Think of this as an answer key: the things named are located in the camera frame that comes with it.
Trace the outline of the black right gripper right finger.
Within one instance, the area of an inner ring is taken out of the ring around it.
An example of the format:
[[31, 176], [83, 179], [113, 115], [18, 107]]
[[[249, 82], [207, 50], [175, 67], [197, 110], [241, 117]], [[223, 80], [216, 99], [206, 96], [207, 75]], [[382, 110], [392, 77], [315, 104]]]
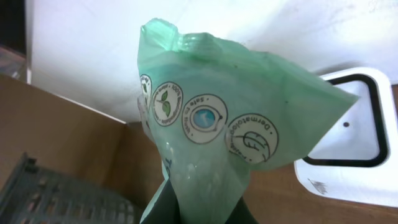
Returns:
[[258, 224], [241, 197], [225, 224]]

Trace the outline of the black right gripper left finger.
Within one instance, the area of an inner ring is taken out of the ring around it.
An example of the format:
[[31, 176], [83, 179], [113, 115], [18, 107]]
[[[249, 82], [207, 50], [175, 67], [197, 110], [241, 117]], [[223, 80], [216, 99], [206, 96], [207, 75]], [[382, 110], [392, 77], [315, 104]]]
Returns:
[[161, 184], [148, 214], [148, 224], [181, 224], [178, 200], [169, 180]]

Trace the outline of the mint green wipes pack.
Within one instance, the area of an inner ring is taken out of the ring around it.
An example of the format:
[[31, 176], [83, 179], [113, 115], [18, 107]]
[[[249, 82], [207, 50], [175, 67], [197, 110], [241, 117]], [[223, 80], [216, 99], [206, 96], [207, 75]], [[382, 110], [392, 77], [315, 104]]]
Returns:
[[358, 99], [277, 55], [162, 19], [141, 27], [137, 65], [182, 223], [225, 223], [252, 171], [306, 157]]

